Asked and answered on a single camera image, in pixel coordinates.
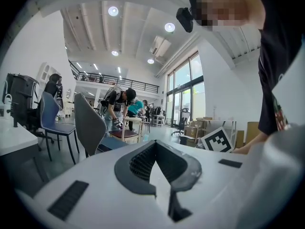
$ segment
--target gray chair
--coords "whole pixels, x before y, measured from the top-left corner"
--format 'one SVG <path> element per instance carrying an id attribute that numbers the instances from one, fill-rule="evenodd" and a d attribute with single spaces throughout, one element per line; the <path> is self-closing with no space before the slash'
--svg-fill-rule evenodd
<path id="1" fill-rule="evenodd" d="M 89 105 L 83 93 L 74 97 L 75 126 L 77 137 L 86 151 L 86 157 L 92 156 L 105 136 L 106 124 Z"/>

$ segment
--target man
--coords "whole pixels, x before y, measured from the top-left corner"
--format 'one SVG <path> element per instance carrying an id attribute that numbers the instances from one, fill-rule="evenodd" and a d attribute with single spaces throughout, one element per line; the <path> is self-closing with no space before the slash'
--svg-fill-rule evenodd
<path id="1" fill-rule="evenodd" d="M 105 113 L 105 123 L 107 127 L 106 135 L 109 136 L 110 130 L 118 130 L 119 124 L 122 122 L 122 105 L 124 104 L 123 117 L 126 117 L 130 103 L 136 97 L 136 92 L 129 88 L 126 91 L 112 91 L 108 98 L 108 108 Z"/>
<path id="2" fill-rule="evenodd" d="M 145 114 L 145 111 L 144 111 L 144 105 L 143 105 L 143 102 L 140 101 L 137 97 L 134 99 L 134 104 L 130 105 L 128 107 L 128 112 L 127 112 L 127 115 L 129 117 L 136 117 L 138 112 L 140 112 L 142 115 Z M 129 121 L 128 123 L 129 125 L 129 130 L 133 130 L 132 128 L 132 121 Z"/>
<path id="3" fill-rule="evenodd" d="M 266 141 L 269 135 L 282 130 L 287 124 L 271 91 L 285 74 L 301 47 L 304 33 L 301 12 L 303 7 L 300 6 L 302 1 L 190 0 L 193 17 L 199 25 L 217 30 L 222 26 L 242 26 L 250 23 L 261 33 L 258 61 L 263 89 L 259 122 L 261 133 L 246 146 L 234 150 L 235 153 L 247 154 L 251 146 Z"/>
<path id="4" fill-rule="evenodd" d="M 146 121 L 150 122 L 150 107 L 147 103 L 147 100 L 143 100 L 144 107 L 145 107 L 145 116 L 146 116 Z"/>

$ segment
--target air conditioner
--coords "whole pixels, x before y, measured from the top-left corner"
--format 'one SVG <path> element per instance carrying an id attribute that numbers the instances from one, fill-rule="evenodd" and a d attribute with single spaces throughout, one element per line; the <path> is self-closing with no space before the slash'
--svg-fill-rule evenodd
<path id="1" fill-rule="evenodd" d="M 153 41 L 152 47 L 149 51 L 156 58 L 163 57 L 170 46 L 171 43 L 168 40 L 166 40 L 164 37 L 156 36 L 156 38 Z"/>

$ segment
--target black mesh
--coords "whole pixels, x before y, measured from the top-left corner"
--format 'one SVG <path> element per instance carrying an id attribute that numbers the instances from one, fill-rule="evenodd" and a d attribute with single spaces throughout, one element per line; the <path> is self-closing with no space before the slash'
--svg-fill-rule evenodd
<path id="1" fill-rule="evenodd" d="M 157 144 L 156 161 L 169 183 L 175 181 L 187 169 L 186 161 L 167 148 Z"/>
<path id="2" fill-rule="evenodd" d="M 144 151 L 142 151 L 131 159 L 131 161 L 129 162 L 129 168 L 131 172 L 135 174 L 138 178 L 149 182 L 154 163 L 154 146 L 150 146 L 149 148 L 145 149 Z"/>

